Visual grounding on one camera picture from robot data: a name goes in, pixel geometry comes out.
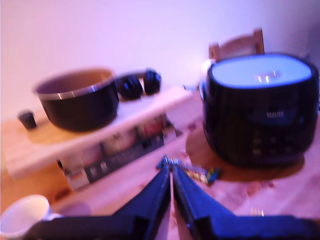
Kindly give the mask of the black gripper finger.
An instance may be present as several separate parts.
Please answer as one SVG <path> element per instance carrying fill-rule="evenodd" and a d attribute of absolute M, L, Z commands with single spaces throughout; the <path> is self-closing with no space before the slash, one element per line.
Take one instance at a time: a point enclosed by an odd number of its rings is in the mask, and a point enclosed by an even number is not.
<path fill-rule="evenodd" d="M 157 164 L 158 174 L 141 192 L 113 215 L 133 217 L 131 240 L 154 240 L 171 202 L 169 158 L 164 156 Z"/>
<path fill-rule="evenodd" d="M 225 226 L 234 214 L 210 197 L 183 170 L 172 167 L 173 195 L 194 240 L 229 240 Z"/>

